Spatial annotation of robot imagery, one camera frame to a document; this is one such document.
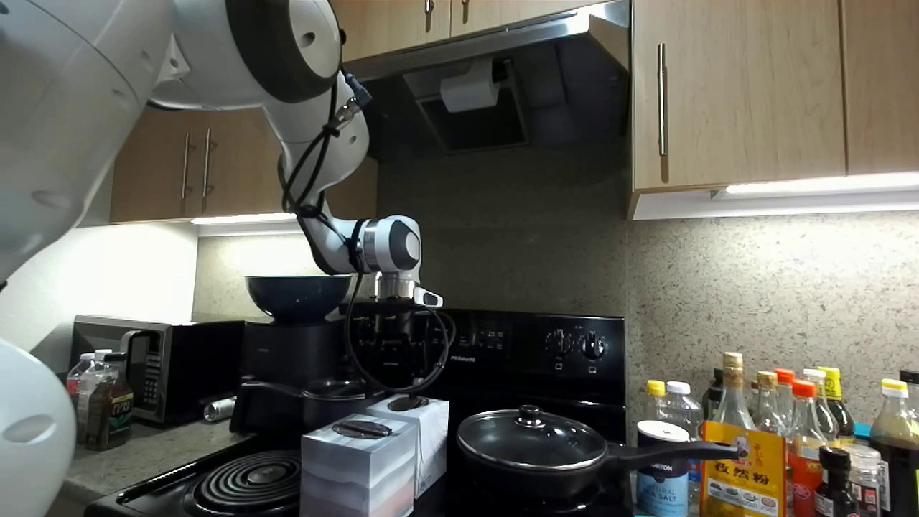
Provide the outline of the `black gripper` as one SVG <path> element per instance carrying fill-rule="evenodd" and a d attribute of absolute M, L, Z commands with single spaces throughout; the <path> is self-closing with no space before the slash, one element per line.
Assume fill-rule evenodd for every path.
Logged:
<path fill-rule="evenodd" d="M 372 367 L 394 385 L 412 385 L 421 364 L 417 342 L 417 309 L 407 302 L 375 302 L 371 306 Z"/>

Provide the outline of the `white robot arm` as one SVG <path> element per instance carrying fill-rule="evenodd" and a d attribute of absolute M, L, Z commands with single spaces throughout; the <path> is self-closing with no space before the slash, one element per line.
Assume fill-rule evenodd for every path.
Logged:
<path fill-rule="evenodd" d="M 277 137 L 282 207 L 322 270 L 418 289 L 412 219 L 326 207 L 371 144 L 326 0 L 3 0 L 0 278 L 76 226 L 148 102 L 257 110 Z"/>

